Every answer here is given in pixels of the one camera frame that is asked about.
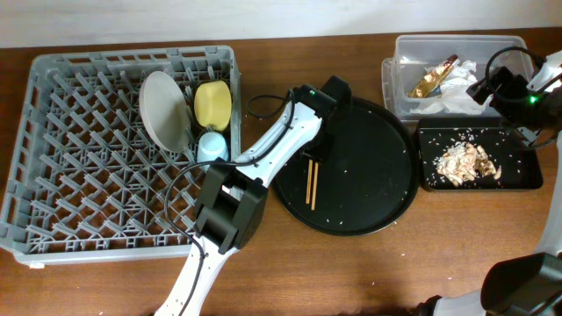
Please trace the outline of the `light blue plastic cup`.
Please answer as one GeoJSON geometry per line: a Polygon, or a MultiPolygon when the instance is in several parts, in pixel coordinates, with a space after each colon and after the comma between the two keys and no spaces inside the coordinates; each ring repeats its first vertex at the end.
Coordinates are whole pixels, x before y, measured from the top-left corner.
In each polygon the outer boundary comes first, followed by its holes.
{"type": "Polygon", "coordinates": [[[219,158],[225,162],[229,160],[225,138],[216,132],[204,133],[198,141],[197,162],[216,161],[219,158]]]}

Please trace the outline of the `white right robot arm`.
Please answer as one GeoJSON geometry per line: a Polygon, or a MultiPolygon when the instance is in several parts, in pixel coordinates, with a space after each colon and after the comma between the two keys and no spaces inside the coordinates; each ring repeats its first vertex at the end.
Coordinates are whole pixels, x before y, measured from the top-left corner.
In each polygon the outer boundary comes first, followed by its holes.
{"type": "Polygon", "coordinates": [[[537,153],[544,177],[538,190],[423,192],[415,200],[407,222],[412,250],[400,259],[403,304],[479,291],[496,263],[538,249],[558,195],[561,156],[556,144],[537,153]]]}

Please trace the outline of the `food scraps pile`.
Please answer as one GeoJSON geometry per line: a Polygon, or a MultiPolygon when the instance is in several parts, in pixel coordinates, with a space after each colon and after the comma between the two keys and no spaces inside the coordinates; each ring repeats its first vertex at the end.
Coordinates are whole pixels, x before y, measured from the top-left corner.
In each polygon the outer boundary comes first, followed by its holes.
{"type": "Polygon", "coordinates": [[[501,167],[496,167],[481,145],[456,142],[435,159],[436,173],[449,180],[454,187],[474,183],[478,178],[501,178],[501,167]]]}

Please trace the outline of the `grey round plate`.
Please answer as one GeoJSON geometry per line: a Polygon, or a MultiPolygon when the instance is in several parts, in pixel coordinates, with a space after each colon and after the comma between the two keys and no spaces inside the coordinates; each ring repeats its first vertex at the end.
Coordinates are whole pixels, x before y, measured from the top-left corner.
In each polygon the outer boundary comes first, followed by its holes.
{"type": "Polygon", "coordinates": [[[140,87],[139,105],[142,123],[158,147],[174,153],[188,147],[188,107],[171,76],[162,71],[151,73],[140,87]]]}

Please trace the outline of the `yellow plastic bowl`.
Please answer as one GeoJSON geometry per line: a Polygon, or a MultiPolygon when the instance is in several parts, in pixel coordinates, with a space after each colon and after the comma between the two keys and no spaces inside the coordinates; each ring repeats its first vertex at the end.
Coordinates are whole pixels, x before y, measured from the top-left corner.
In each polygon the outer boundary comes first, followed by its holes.
{"type": "Polygon", "coordinates": [[[232,115],[230,89],[224,81],[201,84],[194,97],[194,111],[198,123],[215,131],[224,131],[232,115]]]}

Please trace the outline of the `wooden chopstick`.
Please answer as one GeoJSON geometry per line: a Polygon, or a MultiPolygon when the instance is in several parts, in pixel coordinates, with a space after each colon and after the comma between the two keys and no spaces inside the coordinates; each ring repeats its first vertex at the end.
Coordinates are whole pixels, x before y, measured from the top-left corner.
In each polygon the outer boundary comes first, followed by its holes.
{"type": "Polygon", "coordinates": [[[313,160],[308,161],[307,178],[306,178],[306,204],[311,203],[311,190],[312,190],[312,177],[313,177],[313,160]]]}
{"type": "Polygon", "coordinates": [[[319,163],[313,162],[313,173],[311,177],[311,194],[310,194],[310,204],[311,210],[314,211],[316,209],[316,197],[317,197],[317,188],[318,188],[318,175],[319,175],[319,163]]]}

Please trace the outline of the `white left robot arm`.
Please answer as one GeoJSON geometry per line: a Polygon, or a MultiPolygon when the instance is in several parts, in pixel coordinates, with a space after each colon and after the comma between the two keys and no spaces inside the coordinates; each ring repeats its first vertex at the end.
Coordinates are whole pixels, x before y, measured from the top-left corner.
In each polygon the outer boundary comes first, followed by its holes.
{"type": "Polygon", "coordinates": [[[287,92],[277,122],[234,161],[208,162],[193,209],[190,253],[172,291],[156,310],[161,315],[198,315],[220,270],[259,227],[269,186],[298,152],[314,162],[328,158],[334,143],[329,123],[353,105],[349,84],[333,75],[319,89],[304,84],[287,92]]]}

